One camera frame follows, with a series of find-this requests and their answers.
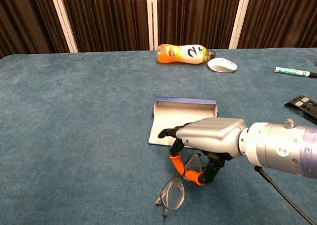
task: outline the black cable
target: black cable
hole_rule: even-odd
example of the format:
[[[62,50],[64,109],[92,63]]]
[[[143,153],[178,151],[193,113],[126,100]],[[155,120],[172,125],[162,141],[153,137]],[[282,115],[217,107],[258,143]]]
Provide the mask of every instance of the black cable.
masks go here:
[[[283,193],[283,191],[273,182],[273,180],[268,176],[268,174],[262,169],[262,167],[255,166],[254,170],[257,171],[268,183],[270,183],[282,197],[311,225],[317,225],[314,223],[313,220],[311,220],[300,208],[297,207],[296,204],[293,203],[290,198],[287,197],[286,194]]]

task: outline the white computer mouse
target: white computer mouse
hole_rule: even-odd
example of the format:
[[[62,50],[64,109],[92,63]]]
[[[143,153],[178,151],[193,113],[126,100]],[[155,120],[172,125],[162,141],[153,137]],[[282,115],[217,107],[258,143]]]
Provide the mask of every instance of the white computer mouse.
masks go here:
[[[216,72],[235,72],[238,68],[235,63],[221,57],[208,61],[208,67]]]

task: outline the cardboard box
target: cardboard box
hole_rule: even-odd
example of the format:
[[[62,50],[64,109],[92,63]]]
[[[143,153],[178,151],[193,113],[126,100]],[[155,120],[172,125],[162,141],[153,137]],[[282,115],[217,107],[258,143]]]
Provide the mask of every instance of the cardboard box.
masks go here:
[[[174,128],[207,117],[218,117],[217,101],[213,99],[156,97],[153,115],[153,125],[148,143],[171,146],[175,138],[158,138],[158,134],[163,129]]]

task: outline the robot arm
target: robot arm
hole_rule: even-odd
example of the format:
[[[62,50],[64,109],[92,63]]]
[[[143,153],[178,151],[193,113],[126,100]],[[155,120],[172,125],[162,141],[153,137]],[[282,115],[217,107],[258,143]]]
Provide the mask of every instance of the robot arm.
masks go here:
[[[242,155],[259,167],[317,178],[317,128],[285,124],[254,123],[247,128],[236,118],[205,118],[173,129],[158,137],[176,138],[170,158],[181,175],[198,185],[209,183],[224,162]],[[201,150],[209,158],[202,173],[185,171],[180,158],[184,146]]]

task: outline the blue tablecloth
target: blue tablecloth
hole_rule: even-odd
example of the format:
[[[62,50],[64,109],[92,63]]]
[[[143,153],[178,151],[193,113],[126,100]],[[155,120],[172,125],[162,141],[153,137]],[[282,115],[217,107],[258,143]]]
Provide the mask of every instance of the blue tablecloth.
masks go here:
[[[149,145],[156,96],[216,99],[219,117],[314,126],[284,104],[317,101],[317,49],[215,50],[234,73],[161,64],[155,51],[12,55],[0,60],[0,224],[305,224],[246,157],[215,180],[184,181],[186,197],[162,220],[154,202],[176,170]],[[186,159],[193,150],[186,149]],[[317,180],[265,169],[317,221]]]

